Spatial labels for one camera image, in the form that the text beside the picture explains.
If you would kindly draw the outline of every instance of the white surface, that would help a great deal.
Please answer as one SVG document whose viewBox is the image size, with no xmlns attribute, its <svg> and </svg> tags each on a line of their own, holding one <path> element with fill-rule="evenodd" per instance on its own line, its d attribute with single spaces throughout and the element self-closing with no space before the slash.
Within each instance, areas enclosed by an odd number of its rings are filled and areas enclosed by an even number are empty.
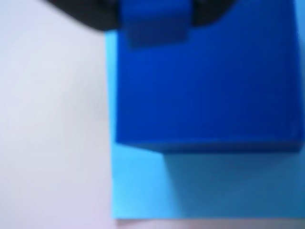
<svg viewBox="0 0 305 229">
<path fill-rule="evenodd" d="M 305 228 L 112 220 L 103 36 L 38 0 L 0 1 L 0 28 L 0 229 Z"/>
</svg>

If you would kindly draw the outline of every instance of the blue block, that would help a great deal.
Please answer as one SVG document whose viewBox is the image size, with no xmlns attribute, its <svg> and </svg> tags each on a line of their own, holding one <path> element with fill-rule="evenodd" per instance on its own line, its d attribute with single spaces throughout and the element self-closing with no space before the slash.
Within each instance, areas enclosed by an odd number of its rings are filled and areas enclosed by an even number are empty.
<svg viewBox="0 0 305 229">
<path fill-rule="evenodd" d="M 122 28 L 133 48 L 185 41 L 191 0 L 121 0 Z"/>
<path fill-rule="evenodd" d="M 123 28 L 116 142 L 163 153 L 298 151 L 296 31 L 291 0 L 240 0 L 182 43 L 130 49 Z"/>
</svg>

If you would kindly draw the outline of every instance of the light blue paper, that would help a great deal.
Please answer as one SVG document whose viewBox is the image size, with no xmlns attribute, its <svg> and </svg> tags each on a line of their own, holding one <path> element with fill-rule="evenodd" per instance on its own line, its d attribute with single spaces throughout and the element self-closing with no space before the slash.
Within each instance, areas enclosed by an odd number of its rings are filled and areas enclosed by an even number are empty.
<svg viewBox="0 0 305 229">
<path fill-rule="evenodd" d="M 304 69 L 305 1 L 296 6 Z M 114 218 L 305 218 L 304 150 L 165 159 L 116 144 L 116 33 L 106 35 L 106 46 Z"/>
</svg>

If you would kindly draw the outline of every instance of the black object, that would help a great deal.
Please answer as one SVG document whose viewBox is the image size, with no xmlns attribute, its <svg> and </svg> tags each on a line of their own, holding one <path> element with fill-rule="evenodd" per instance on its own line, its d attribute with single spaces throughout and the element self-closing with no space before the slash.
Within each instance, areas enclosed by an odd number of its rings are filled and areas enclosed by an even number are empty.
<svg viewBox="0 0 305 229">
<path fill-rule="evenodd" d="M 120 0 L 45 0 L 77 21 L 99 31 L 120 27 Z M 204 26 L 220 19 L 237 0 L 192 0 L 193 26 Z"/>
</svg>

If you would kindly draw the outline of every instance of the blue cube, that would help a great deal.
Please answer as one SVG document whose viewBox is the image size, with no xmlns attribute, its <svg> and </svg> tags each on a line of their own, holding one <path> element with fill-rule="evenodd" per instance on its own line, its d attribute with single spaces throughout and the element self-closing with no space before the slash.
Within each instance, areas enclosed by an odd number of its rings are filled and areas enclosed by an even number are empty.
<svg viewBox="0 0 305 229">
<path fill-rule="evenodd" d="M 181 43 L 132 49 L 122 29 L 117 54 L 117 143 L 162 153 L 297 152 L 303 145 L 291 0 L 237 1 Z"/>
</svg>

